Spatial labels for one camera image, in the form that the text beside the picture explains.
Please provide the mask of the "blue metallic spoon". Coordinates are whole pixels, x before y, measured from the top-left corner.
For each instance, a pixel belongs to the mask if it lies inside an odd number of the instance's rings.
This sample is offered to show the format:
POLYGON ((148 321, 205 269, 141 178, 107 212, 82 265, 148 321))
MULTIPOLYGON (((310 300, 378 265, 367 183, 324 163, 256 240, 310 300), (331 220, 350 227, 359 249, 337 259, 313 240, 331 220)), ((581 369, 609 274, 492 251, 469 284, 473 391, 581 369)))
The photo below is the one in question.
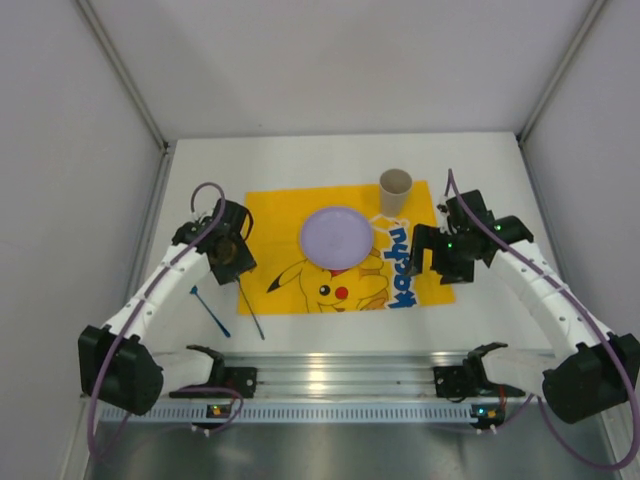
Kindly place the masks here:
POLYGON ((251 318, 252 318, 252 320, 254 322, 254 325, 257 328, 257 331, 258 331, 258 334, 260 336, 260 339, 262 341, 265 341, 266 337, 265 337, 265 334, 264 334, 264 330, 263 330, 263 328, 262 328, 262 326, 261 326, 261 324, 260 324, 260 322, 258 320, 258 317, 257 317, 253 307, 251 306, 251 303, 250 303, 250 301, 248 299, 248 296, 245 293, 244 287, 242 286, 242 283, 241 283, 241 279, 239 277, 237 277, 235 280, 236 280, 236 283, 238 284, 238 289, 239 289, 240 295, 242 296, 242 298, 243 298, 243 300, 244 300, 244 302, 245 302, 245 304, 246 304, 246 306, 247 306, 247 308, 249 310, 249 314, 251 315, 251 318))

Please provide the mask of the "blue metallic fork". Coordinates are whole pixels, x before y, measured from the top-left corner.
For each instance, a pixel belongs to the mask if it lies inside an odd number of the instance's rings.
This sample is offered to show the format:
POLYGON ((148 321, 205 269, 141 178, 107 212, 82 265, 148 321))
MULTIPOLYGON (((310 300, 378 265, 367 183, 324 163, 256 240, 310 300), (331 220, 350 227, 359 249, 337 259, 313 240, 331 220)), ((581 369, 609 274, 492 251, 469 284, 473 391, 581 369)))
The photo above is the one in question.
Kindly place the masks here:
POLYGON ((205 311, 210 315, 210 317, 212 318, 212 320, 214 321, 214 323, 218 326, 218 328, 221 330, 222 334, 226 337, 226 338, 230 338, 231 337, 231 333, 229 332, 229 330, 225 327, 225 325, 219 320, 219 318, 216 316, 216 314, 214 313, 214 311, 208 306, 208 304, 205 302, 205 300, 202 298, 202 296, 199 293, 199 289, 197 285, 194 285, 191 290, 190 290, 190 294, 192 296, 194 296, 198 302, 202 305, 202 307, 205 309, 205 311))

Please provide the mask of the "yellow pikachu cloth placemat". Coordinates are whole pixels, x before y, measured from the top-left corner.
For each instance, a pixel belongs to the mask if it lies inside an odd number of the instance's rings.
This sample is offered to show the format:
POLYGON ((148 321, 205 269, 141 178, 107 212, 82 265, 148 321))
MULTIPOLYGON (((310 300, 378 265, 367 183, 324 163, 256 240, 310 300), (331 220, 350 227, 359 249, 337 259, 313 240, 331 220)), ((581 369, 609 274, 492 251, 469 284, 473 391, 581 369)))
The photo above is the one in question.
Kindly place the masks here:
POLYGON ((399 217, 379 211, 376 185, 319 187, 249 192, 246 206, 254 218, 248 246, 256 268, 241 277, 248 298, 242 314, 342 313, 425 307, 452 303, 451 287, 431 270, 409 277, 413 229, 436 223, 426 181, 413 184, 399 217), (373 245, 357 268, 326 270, 313 265, 300 246, 300 232, 313 213, 326 207, 349 207, 370 222, 373 245))

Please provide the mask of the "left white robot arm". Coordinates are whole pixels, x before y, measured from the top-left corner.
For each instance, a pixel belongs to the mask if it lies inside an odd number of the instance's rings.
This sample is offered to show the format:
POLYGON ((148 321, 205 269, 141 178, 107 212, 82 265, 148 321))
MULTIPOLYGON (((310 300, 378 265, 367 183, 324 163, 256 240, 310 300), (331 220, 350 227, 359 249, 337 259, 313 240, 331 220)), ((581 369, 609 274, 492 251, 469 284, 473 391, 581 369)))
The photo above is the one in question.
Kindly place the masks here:
POLYGON ((212 214, 179 227, 156 270, 126 305, 102 327, 88 326, 80 334, 83 393, 141 416, 164 395, 222 386, 221 353, 195 344, 152 353, 144 340, 151 333, 176 332, 178 308, 203 278, 227 285, 256 267, 247 245, 253 225, 245 206, 220 199, 212 214))

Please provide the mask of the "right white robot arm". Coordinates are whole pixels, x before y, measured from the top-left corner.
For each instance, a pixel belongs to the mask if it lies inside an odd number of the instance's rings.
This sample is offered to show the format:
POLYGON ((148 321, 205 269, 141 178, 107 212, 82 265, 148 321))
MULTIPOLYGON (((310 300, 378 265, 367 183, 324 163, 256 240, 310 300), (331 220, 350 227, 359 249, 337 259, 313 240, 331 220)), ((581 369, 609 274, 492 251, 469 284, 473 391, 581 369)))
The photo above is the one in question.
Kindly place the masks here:
POLYGON ((596 320, 562 283, 516 216, 497 218, 477 190, 439 205, 442 227, 418 224, 405 272, 429 268, 443 285, 471 283, 483 262, 517 297, 552 347, 550 357, 493 342, 471 350, 463 362, 472 392, 508 386, 543 398, 563 422, 626 403, 639 374, 639 342, 596 320))

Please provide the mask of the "beige paper cup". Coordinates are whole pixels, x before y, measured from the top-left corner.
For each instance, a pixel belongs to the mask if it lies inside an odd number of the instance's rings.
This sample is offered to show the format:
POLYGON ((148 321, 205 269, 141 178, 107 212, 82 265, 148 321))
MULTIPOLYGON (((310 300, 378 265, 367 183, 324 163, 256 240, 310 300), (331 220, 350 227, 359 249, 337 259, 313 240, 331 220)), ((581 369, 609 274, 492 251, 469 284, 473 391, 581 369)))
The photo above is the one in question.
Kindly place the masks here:
POLYGON ((386 217, 400 214, 413 187, 413 179, 405 170, 386 170, 379 178, 380 211, 386 217))

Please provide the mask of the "purple plastic plate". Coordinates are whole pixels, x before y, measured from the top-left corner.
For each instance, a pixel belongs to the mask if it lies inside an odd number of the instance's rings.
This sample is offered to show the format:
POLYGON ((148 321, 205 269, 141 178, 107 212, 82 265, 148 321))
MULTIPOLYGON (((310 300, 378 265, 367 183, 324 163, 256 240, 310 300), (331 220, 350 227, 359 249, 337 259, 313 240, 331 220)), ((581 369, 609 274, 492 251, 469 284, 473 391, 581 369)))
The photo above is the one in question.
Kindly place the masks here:
POLYGON ((374 244, 368 219, 353 208, 331 206, 312 213, 303 223, 299 245, 314 265, 329 270, 358 266, 374 244))

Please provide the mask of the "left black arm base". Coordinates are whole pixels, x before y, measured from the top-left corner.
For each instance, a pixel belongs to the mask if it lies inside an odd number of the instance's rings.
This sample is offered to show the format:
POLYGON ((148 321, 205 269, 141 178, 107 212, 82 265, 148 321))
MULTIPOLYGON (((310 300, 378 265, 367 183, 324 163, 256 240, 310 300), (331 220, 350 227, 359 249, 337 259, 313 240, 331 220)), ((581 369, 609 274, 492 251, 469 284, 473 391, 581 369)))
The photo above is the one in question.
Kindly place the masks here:
POLYGON ((184 386, 169 393, 170 398, 224 398, 229 393, 222 392, 223 388, 234 390, 244 398, 252 399, 257 387, 257 373, 255 367, 228 366, 222 353, 209 347, 189 345, 189 353, 198 353, 212 360, 212 367, 206 382, 184 386))

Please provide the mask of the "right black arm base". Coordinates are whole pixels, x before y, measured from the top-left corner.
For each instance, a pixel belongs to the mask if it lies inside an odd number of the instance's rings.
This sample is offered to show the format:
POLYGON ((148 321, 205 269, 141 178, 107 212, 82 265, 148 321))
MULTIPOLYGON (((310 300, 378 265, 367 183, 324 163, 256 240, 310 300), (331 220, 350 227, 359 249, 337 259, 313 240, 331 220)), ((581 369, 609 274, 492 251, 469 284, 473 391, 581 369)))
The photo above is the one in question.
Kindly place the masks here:
POLYGON ((508 385, 499 385, 488 380, 481 360, 494 350, 504 349, 507 344, 492 342, 471 350, 459 365, 433 368, 436 396, 454 403, 468 398, 495 397, 504 390, 507 397, 524 397, 525 392, 508 385))

